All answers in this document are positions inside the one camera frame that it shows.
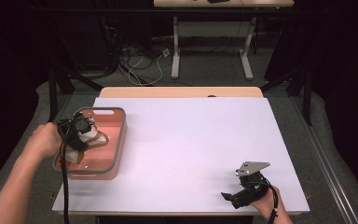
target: gray carpet floor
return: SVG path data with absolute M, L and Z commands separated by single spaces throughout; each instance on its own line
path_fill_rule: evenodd
M 170 78 L 172 55 L 162 57 L 159 65 L 163 75 L 155 86 L 260 87 L 264 85 L 266 82 L 263 76 L 276 43 L 276 37 L 260 36 L 257 54 L 249 54 L 250 65 L 255 76 L 253 81 L 247 81 L 244 78 L 238 57 L 238 46 L 241 45 L 241 41 L 236 39 L 235 44 L 232 44 L 233 40 L 222 38 L 185 39 L 183 41 L 185 44 L 182 46 L 179 79 L 171 80 Z M 156 51 L 153 53 L 159 55 L 161 48 L 164 49 L 166 46 L 167 43 L 156 44 Z M 227 50 L 219 52 L 226 46 L 229 46 Z M 137 64 L 140 58 L 140 56 L 132 57 L 130 64 Z M 144 58 L 139 67 L 149 64 L 148 60 Z M 133 69 L 132 71 L 142 76 L 144 80 L 153 80 L 160 76 L 157 59 L 146 69 Z M 89 73 L 85 76 L 91 77 L 93 74 Z M 103 86 L 133 86 L 128 76 L 121 70 L 94 81 Z M 78 108 L 92 106 L 95 97 L 99 94 L 84 83 L 76 80 L 73 80 L 73 83 L 76 86 L 73 95 L 59 93 L 61 110 L 56 119 L 69 118 Z M 328 119 L 324 112 L 323 99 L 317 94 L 312 94 L 311 121 L 313 125 L 308 126 L 300 115 L 301 95 L 288 97 L 284 91 L 286 87 L 287 83 L 284 82 L 265 92 L 265 97 L 271 104 L 303 190 L 309 196 L 310 212 L 292 217 L 292 220 L 297 224 L 358 223 L 358 183 L 334 146 Z M 0 172 L 0 188 L 4 185 L 14 161 L 20 155 L 32 131 L 37 125 L 48 121 L 48 83 L 41 85 L 37 92 L 39 105 L 34 118 Z M 63 223 L 62 215 L 51 211 L 55 194 L 62 184 L 61 173 L 53 169 L 52 161 L 53 159 L 45 160 L 36 174 L 27 223 Z M 342 201 L 349 206 L 341 206 Z M 70 220 L 71 223 L 79 224 L 98 223 L 95 217 L 89 216 L 70 216 Z M 254 223 L 267 223 L 267 221 L 262 217 L 255 217 Z

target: white table surface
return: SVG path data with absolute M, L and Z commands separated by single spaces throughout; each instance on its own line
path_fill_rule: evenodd
M 221 192 L 242 190 L 244 161 L 278 186 L 289 214 L 310 208 L 265 98 L 97 98 L 127 114 L 127 136 L 113 180 L 69 180 L 69 212 L 88 215 L 254 215 Z M 62 188 L 53 211 L 63 210 Z
M 209 3 L 207 0 L 154 0 L 155 7 L 292 7 L 293 0 L 230 0 Z

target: forearm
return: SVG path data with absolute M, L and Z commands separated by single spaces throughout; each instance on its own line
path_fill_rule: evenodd
M 0 223 L 25 223 L 28 200 L 39 159 L 20 156 L 0 191 Z

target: black device on desk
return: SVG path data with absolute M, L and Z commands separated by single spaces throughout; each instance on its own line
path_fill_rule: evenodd
M 209 3 L 228 2 L 229 0 L 208 0 Z

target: table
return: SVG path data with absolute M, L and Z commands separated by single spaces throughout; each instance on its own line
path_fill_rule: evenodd
M 220 195 L 242 190 L 235 170 L 243 161 L 271 163 L 262 174 L 280 187 L 289 214 L 310 210 L 258 88 L 104 88 L 94 106 L 124 108 L 126 142 L 115 179 L 69 180 L 72 215 L 257 215 Z M 63 210 L 62 189 L 52 210 Z
M 207 0 L 155 0 L 155 7 L 291 7 L 293 0 L 230 0 L 210 4 Z M 179 78 L 179 37 L 180 36 L 236 36 L 245 37 L 240 56 L 247 80 L 253 80 L 252 69 L 247 58 L 255 29 L 255 18 L 250 21 L 179 21 L 173 17 L 174 54 L 172 79 Z

